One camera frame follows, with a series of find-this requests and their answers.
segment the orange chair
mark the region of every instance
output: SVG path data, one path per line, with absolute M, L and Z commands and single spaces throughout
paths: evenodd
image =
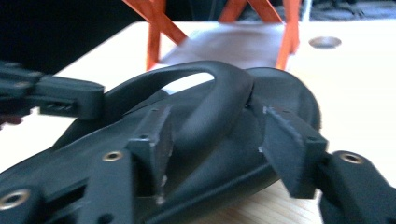
M 201 32 L 201 35 L 199 37 L 193 38 L 191 37 L 191 40 L 164 14 L 164 9 L 165 9 L 165 0 L 123 0 L 124 3 L 126 3 L 129 7 L 131 7 L 134 11 L 136 11 L 140 16 L 142 16 L 146 21 L 149 22 L 149 30 L 148 30 L 148 58 L 147 58 L 147 69 L 150 69 L 154 64 L 158 63 L 160 61 L 160 33 L 165 34 L 167 37 L 169 37 L 173 42 L 175 42 L 178 46 L 180 46 L 180 52 L 177 52 L 178 56 L 180 55 L 181 52 L 187 52 L 187 51 L 199 51 L 203 47 L 199 48 L 197 47 L 197 43 L 199 44 L 204 44 L 205 40 L 216 40 L 218 45 L 220 44 L 220 41 L 223 40 L 223 38 L 226 38 L 227 34 L 230 35 L 240 35 L 240 41 L 243 41 L 243 45 L 249 45 L 250 47 L 247 47 L 247 50 L 243 50 L 246 55 L 248 56 L 242 56 L 242 61 L 243 60 L 251 60 L 251 57 L 256 57 L 256 60 L 260 61 L 261 57 L 267 57 L 268 54 L 271 54 L 272 56 L 276 56 L 276 62 L 273 64 L 273 67 L 276 67 L 278 69 L 285 69 L 286 63 L 289 57 L 290 53 L 294 53 L 299 45 L 299 31 L 298 31 L 298 20 L 299 20 L 299 6 L 300 6 L 300 1 L 297 0 L 283 0 L 283 5 L 285 8 L 285 16 L 286 16 L 286 25 L 282 22 L 280 19 L 279 15 L 276 13 L 274 8 L 271 6 L 268 0 L 229 0 L 223 9 L 220 17 L 219 17 L 219 24 L 234 24 L 236 19 L 239 17 L 239 15 L 242 13 L 244 7 L 246 6 L 247 3 L 250 3 L 251 6 L 256 10 L 258 15 L 261 17 L 262 21 L 265 24 L 280 24 L 282 26 L 282 31 L 279 32 L 278 28 L 271 27 L 271 28 L 263 28 L 264 30 L 259 33 L 259 35 L 265 36 L 270 34 L 271 37 L 267 38 L 262 38 L 261 39 L 249 39 L 250 36 L 257 36 L 257 34 L 253 34 L 252 32 L 256 32 L 257 30 L 260 30 L 261 28 L 258 27 L 251 27 L 251 29 L 248 29 L 246 25 L 239 25 L 236 27 L 233 26 L 212 26 L 212 30 L 208 29 L 209 33 L 212 32 L 211 37 L 207 37 L 207 35 L 202 35 L 203 32 Z M 273 35 L 273 32 L 281 34 L 281 37 L 279 38 L 279 41 L 277 42 L 276 37 L 279 35 Z M 226 46 L 230 42 L 229 39 L 224 39 L 224 45 Z M 192 47 L 186 47 L 189 45 L 189 42 L 192 43 L 195 48 Z M 262 42 L 269 42 L 265 43 L 266 46 L 263 48 L 270 48 L 272 51 L 267 52 L 262 52 L 258 53 L 255 51 L 256 46 L 261 46 L 263 45 Z M 234 44 L 234 47 L 238 47 L 241 44 Z M 277 53 L 274 53 L 273 47 L 276 47 Z M 249 54 L 248 49 L 253 49 L 253 53 Z M 217 54 L 218 51 L 223 51 L 223 50 L 218 50 L 218 49 L 213 49 L 212 52 L 207 52 L 207 55 L 202 55 L 205 54 L 205 52 L 197 52 L 197 54 L 201 53 L 201 55 L 198 56 L 192 56 L 192 57 L 187 57 L 187 59 L 180 60 L 180 59 L 169 59 L 169 57 L 165 60 L 165 63 L 167 64 L 172 64 L 172 63 L 183 63 L 184 61 L 194 61 L 194 60 L 219 60 L 219 61 L 224 61 L 226 63 L 233 63 L 235 60 L 235 57 L 237 55 L 231 55 L 233 56 L 232 59 L 224 59 L 222 60 L 221 57 L 228 57 L 230 56 L 230 52 L 225 50 L 225 53 L 223 55 L 217 55 L 218 58 L 212 57 L 212 54 Z M 271 64 L 269 63 L 240 63 L 236 62 L 236 66 L 240 65 L 240 67 L 245 68 L 244 66 L 252 66 L 252 65 L 258 65 L 258 66 L 268 66 Z

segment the table surface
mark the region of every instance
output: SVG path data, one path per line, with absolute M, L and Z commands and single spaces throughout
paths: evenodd
M 186 33 L 204 22 L 178 22 Z M 58 76 L 91 80 L 106 90 L 145 72 L 145 22 L 131 24 L 70 64 Z M 288 71 L 315 94 L 321 109 L 321 133 L 330 152 L 348 150 L 370 159 L 396 186 L 396 20 L 309 22 L 300 24 L 301 44 Z M 330 35 L 336 49 L 313 49 L 309 39 Z M 175 45 L 164 38 L 162 55 Z M 0 132 L 0 171 L 50 147 L 72 119 L 38 116 Z M 281 182 L 195 223 L 320 223 L 317 200 L 290 199 Z

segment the metal screw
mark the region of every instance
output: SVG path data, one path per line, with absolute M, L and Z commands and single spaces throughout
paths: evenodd
M 112 151 L 108 152 L 103 156 L 102 160 L 103 161 L 117 161 L 122 158 L 122 153 L 120 151 Z
M 30 190 L 29 189 L 18 189 L 13 192 L 10 192 L 6 196 L 3 196 L 0 199 L 0 210 L 8 210 L 14 207 L 17 207 L 29 198 Z

